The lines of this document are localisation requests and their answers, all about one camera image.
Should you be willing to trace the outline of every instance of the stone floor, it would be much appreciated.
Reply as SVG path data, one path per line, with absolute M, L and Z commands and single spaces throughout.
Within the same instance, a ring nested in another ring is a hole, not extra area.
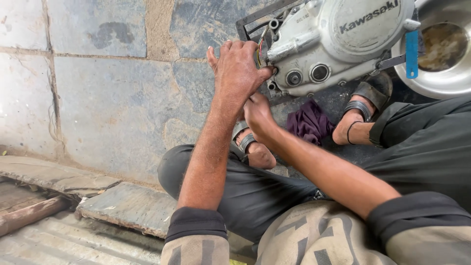
M 158 183 L 164 153 L 193 143 L 213 95 L 208 45 L 275 0 L 3 0 L 0 145 L 96 172 Z M 315 100 L 333 122 L 352 88 Z M 427 102 L 401 84 L 395 100 Z M 272 108 L 280 125 L 306 98 Z M 380 150 L 324 147 L 354 163 Z M 292 177 L 302 177 L 288 168 Z

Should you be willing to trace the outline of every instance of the engine cover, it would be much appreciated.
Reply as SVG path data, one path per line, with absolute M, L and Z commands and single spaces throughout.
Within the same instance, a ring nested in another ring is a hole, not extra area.
M 411 30 L 413 11 L 414 0 L 307 0 L 273 29 L 268 87 L 305 96 L 373 72 Z

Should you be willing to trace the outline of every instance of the hairy forearm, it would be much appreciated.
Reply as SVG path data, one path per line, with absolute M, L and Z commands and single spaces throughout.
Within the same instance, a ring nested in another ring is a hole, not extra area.
M 237 113 L 228 111 L 228 107 L 217 102 L 211 105 L 188 164 L 177 208 L 218 208 L 224 192 L 230 137 L 237 119 Z
M 365 219 L 381 203 L 401 195 L 389 184 L 274 126 L 263 141 L 328 196 Z

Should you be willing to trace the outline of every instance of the hand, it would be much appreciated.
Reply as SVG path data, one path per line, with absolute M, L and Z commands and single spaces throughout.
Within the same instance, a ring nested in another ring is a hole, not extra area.
M 270 133 L 279 129 L 271 114 L 270 102 L 259 92 L 255 92 L 245 103 L 244 116 L 258 142 L 264 143 Z
M 214 48 L 206 52 L 208 63 L 214 71 L 214 98 L 219 103 L 237 108 L 247 101 L 257 88 L 273 74 L 274 67 L 255 67 L 253 54 L 258 49 L 253 41 L 226 41 L 220 48 L 220 56 L 214 56 Z

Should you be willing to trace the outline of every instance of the wooden stick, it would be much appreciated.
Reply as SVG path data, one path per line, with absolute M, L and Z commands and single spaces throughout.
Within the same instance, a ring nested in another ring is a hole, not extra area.
M 63 211 L 69 206 L 69 200 L 57 196 L 21 210 L 0 215 L 0 237 L 49 215 Z

